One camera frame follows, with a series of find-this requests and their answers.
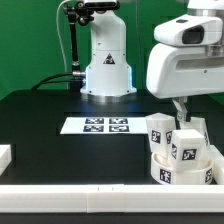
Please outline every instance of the white box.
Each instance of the white box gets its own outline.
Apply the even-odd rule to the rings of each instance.
[[[206,167],[209,156],[204,136],[194,129],[174,130],[168,161],[176,172]]]
[[[210,150],[210,141],[208,136],[208,131],[206,127],[206,122],[204,118],[191,117],[191,122],[180,122],[180,128],[184,129],[195,129],[200,134],[205,137],[205,143],[208,150]]]
[[[175,118],[156,113],[146,117],[151,152],[168,157],[172,131],[176,129]]]

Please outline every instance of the black tabletop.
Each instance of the black tabletop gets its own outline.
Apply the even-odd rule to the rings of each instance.
[[[209,96],[189,98],[187,108],[194,117],[206,119],[210,143],[224,152],[224,106]],[[155,184],[150,175],[150,147],[147,134],[60,135],[66,117],[144,117],[154,113],[176,116],[170,99],[158,100],[140,91],[135,100],[101,104],[82,100],[68,91],[16,91],[0,102],[0,144],[11,144],[13,161],[0,177],[0,184]],[[82,223],[211,223],[207,214],[55,214],[9,216],[36,222],[49,218]],[[217,221],[222,219],[216,214]]]

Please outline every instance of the green background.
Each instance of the green background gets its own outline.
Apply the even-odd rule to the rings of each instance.
[[[0,99],[12,91],[30,89],[40,80],[64,72],[56,32],[56,11],[62,0],[0,0]],[[123,3],[116,11],[127,25],[127,61],[133,68],[134,85],[145,88],[148,57],[156,44],[155,26],[186,13],[186,5],[175,0],[139,0],[138,45],[136,2]],[[67,18],[60,14],[66,56],[71,62]],[[90,63],[90,27],[77,27],[79,60],[82,69]],[[143,69],[140,66],[140,55]],[[66,84],[43,88],[66,88]],[[216,97],[224,103],[222,96]]]

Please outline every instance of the white block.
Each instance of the white block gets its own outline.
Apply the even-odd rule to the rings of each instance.
[[[191,122],[180,122],[181,129],[195,129],[205,137],[206,147],[210,150],[210,141],[204,118],[191,117]]]
[[[214,145],[209,154],[214,161],[213,177],[218,185],[224,185],[224,157]]]
[[[12,161],[11,156],[11,146],[10,145],[0,145],[0,175],[7,168],[9,163]]]
[[[213,160],[208,161],[205,168],[176,172],[166,158],[152,154],[151,175],[164,185],[207,185],[212,182]]]
[[[163,157],[168,156],[172,131],[176,129],[175,118],[156,113],[146,117],[151,152]]]
[[[209,156],[204,136],[194,129],[174,130],[168,161],[176,172],[206,167]]]

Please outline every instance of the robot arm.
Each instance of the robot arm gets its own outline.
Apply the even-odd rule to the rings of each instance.
[[[224,92],[223,21],[224,0],[190,0],[186,15],[155,29],[160,43],[150,54],[147,88],[158,98],[182,98],[174,102],[184,120],[187,96]]]

